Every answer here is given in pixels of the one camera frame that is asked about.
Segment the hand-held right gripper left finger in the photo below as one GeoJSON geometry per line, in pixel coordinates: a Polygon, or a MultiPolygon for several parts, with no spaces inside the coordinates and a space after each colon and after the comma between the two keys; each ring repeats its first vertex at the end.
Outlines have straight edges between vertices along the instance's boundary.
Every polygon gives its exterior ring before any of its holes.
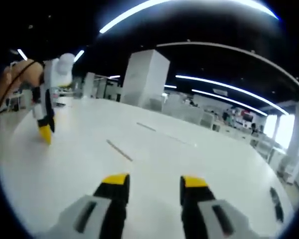
{"type": "Polygon", "coordinates": [[[120,239],[127,218],[130,175],[105,177],[92,195],[64,209],[57,223],[37,239],[120,239]]]}

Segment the person's left hand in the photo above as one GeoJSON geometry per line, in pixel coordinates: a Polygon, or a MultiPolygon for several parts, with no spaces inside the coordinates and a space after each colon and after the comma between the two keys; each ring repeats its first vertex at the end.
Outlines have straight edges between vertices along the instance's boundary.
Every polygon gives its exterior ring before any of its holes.
{"type": "Polygon", "coordinates": [[[20,71],[25,69],[19,77],[20,82],[27,82],[33,87],[40,85],[40,78],[43,74],[43,66],[41,63],[28,59],[20,61],[17,67],[20,71]]]}

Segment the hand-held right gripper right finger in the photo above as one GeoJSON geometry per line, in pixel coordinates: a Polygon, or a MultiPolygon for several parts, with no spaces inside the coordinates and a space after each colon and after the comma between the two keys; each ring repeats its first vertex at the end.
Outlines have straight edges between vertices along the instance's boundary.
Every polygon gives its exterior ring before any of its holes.
{"type": "Polygon", "coordinates": [[[248,218],[225,200],[217,199],[206,181],[180,177],[181,221],[187,239],[258,239],[248,218]]]}

